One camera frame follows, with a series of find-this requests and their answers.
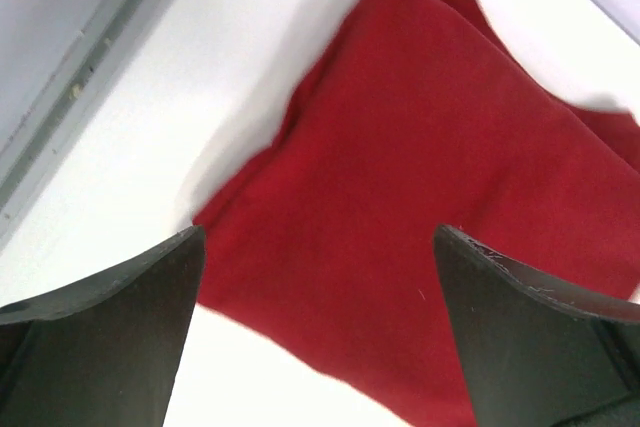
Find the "dark red t-shirt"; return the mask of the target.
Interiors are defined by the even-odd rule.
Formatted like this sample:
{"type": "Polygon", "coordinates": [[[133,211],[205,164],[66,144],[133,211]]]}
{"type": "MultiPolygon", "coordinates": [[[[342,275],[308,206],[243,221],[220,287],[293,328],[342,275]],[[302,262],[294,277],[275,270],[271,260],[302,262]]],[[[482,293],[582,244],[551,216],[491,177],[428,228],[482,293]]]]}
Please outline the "dark red t-shirt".
{"type": "Polygon", "coordinates": [[[540,87],[476,0],[360,0],[194,221],[201,305],[413,426],[471,426],[435,229],[626,299],[639,128],[540,87]]]}

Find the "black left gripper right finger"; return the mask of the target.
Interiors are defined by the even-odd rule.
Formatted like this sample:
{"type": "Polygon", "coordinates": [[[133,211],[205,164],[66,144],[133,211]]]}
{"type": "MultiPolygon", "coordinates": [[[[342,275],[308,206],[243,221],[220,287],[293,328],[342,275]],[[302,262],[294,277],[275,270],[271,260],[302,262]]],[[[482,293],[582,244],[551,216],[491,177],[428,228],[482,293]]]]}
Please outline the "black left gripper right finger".
{"type": "Polygon", "coordinates": [[[480,426],[636,426],[639,307],[439,226],[433,251],[480,426]]]}

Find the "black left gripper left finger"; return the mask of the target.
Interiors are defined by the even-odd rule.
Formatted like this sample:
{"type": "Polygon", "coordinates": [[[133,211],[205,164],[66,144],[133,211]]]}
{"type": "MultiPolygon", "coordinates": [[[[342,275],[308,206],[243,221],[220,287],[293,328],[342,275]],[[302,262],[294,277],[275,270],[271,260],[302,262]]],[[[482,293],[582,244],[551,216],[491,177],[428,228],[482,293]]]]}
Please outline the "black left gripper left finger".
{"type": "Polygon", "coordinates": [[[192,226],[2,307],[2,426],[163,425],[204,263],[204,231],[192,226]]]}

